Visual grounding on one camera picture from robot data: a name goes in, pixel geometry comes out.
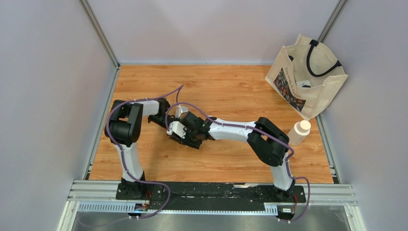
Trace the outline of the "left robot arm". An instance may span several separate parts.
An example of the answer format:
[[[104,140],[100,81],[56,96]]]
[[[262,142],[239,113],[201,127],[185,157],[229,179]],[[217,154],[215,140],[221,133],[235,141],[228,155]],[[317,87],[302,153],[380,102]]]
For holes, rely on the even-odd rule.
[[[163,125],[169,103],[165,98],[143,101],[115,100],[105,124],[105,136],[114,144],[122,165],[122,178],[116,192],[118,200],[146,199],[149,190],[157,186],[170,195],[170,188],[164,183],[146,181],[140,165],[137,141],[141,123],[145,116],[158,119]]]

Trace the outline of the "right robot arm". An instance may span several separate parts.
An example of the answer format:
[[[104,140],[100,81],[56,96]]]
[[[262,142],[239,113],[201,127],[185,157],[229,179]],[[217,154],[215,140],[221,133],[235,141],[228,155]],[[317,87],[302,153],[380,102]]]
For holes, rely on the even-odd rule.
[[[170,138],[195,149],[207,140],[247,143],[258,159],[270,167],[275,197],[282,202],[297,198],[296,180],[288,163],[294,150],[289,146],[289,137],[269,119],[234,122],[212,116],[200,118],[187,112],[183,117],[166,115],[164,127]]]

